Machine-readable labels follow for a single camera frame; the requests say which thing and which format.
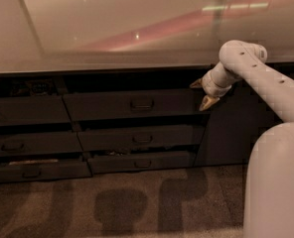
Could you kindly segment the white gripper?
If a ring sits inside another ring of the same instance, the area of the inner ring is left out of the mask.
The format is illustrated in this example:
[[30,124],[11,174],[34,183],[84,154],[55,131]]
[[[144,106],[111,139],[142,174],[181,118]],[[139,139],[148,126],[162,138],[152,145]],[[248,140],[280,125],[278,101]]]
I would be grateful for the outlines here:
[[202,78],[190,84],[190,88],[203,88],[207,94],[200,105],[199,110],[205,111],[220,101],[219,97],[223,97],[231,89],[231,86],[221,87],[218,86],[212,77],[212,72],[207,72]]

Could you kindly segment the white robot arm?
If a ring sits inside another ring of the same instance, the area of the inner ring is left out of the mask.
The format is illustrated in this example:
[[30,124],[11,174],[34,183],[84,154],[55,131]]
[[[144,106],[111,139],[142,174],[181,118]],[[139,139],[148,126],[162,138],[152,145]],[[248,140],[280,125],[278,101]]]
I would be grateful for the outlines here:
[[279,122],[254,143],[247,166],[243,238],[294,238],[294,79],[266,64],[264,46],[225,42],[219,62],[191,86],[205,111],[243,80]]

